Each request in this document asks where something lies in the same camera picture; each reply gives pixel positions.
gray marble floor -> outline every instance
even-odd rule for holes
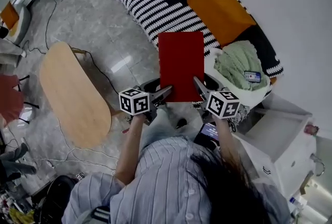
[[[56,0],[56,2],[57,7],[48,25],[47,43],[49,47],[58,41],[65,41],[72,47],[90,51],[98,67],[111,79],[117,91],[159,76],[157,50],[148,42],[144,32],[127,14],[120,1]],[[47,51],[46,23],[54,6],[53,0],[40,0],[33,3],[30,9],[32,21],[22,45],[28,39],[30,49],[37,47],[44,52]],[[9,125],[18,142],[21,143],[24,138],[31,149],[30,154],[26,155],[25,161],[20,162],[33,164],[38,168],[37,175],[27,176],[20,180],[29,193],[38,190],[55,175],[74,175],[79,172],[88,174],[97,171],[111,173],[110,169],[113,170],[116,167],[116,159],[84,150],[74,150],[75,156],[103,166],[83,164],[77,161],[51,161],[55,166],[52,169],[45,160],[41,160],[44,158],[65,159],[70,151],[65,139],[70,148],[75,147],[69,137],[62,136],[59,122],[40,86],[38,74],[43,57],[44,55],[37,50],[28,52],[27,57],[22,59],[14,70],[19,77],[30,74],[30,79],[23,83],[23,92],[27,101],[40,106],[40,110],[35,112],[35,118],[30,125],[22,125],[21,122],[16,121]],[[118,109],[118,96],[107,79],[97,71],[88,55],[86,57],[78,55],[78,57],[101,95],[113,108]],[[178,116],[187,118],[190,122],[190,129],[195,130],[201,127],[199,115],[196,110],[192,109],[191,104],[174,104],[171,107]],[[124,137],[122,131],[128,127],[124,117],[113,118],[106,140],[94,150],[117,158]],[[10,131],[5,129],[4,133],[6,142],[9,142],[12,139]],[[68,159],[75,160],[72,154]]]

red object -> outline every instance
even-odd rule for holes
[[[19,83],[16,75],[0,75],[0,114],[6,120],[6,125],[20,117],[24,106],[22,92],[13,89]]]
[[[173,86],[167,102],[202,101],[194,84],[196,76],[204,81],[203,33],[164,32],[158,35],[160,87]]]

green towel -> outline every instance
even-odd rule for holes
[[[239,89],[254,91],[267,85],[255,47],[248,40],[236,41],[223,48],[214,68]],[[259,72],[260,83],[249,82],[244,71]]]

red book cover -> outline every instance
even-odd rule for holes
[[[193,77],[204,80],[203,33],[164,32],[158,35],[160,87],[173,86],[167,102],[202,101]]]

wooden table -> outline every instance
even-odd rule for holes
[[[52,45],[39,71],[40,84],[61,128],[78,147],[94,147],[107,136],[110,108],[67,43]]]

